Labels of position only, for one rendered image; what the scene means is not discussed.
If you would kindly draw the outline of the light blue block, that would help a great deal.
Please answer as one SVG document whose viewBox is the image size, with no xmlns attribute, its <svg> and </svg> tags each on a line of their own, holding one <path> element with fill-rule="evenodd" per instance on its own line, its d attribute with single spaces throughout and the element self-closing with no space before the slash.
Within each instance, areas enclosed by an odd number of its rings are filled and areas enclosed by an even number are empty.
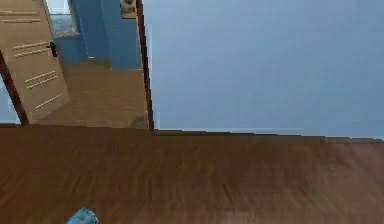
<svg viewBox="0 0 384 224">
<path fill-rule="evenodd" d="M 92 210 L 83 207 L 72 215 L 65 224 L 99 224 L 99 219 Z"/>
</svg>

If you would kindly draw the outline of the tan panelled room door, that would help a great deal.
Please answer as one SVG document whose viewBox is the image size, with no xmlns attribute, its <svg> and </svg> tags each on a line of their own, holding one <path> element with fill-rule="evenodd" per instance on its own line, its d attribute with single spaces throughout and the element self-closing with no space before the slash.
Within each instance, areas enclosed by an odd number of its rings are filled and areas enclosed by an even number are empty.
<svg viewBox="0 0 384 224">
<path fill-rule="evenodd" d="M 26 117 L 36 123 L 69 102 L 42 0 L 0 0 L 0 51 Z"/>
</svg>

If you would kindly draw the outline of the window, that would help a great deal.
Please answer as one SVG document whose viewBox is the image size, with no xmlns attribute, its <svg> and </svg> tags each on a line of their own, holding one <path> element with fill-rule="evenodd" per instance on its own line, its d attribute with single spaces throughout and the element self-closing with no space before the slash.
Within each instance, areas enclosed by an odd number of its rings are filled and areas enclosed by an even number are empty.
<svg viewBox="0 0 384 224">
<path fill-rule="evenodd" d="M 71 0 L 45 0 L 45 4 L 54 37 L 78 34 Z"/>
</svg>

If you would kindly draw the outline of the framed wall picture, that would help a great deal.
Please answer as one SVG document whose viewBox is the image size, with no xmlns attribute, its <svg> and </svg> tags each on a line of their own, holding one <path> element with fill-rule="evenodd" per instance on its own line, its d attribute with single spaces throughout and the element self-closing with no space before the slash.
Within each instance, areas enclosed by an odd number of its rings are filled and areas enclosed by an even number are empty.
<svg viewBox="0 0 384 224">
<path fill-rule="evenodd" d="M 136 0 L 120 0 L 121 15 L 124 19 L 136 17 Z"/>
</svg>

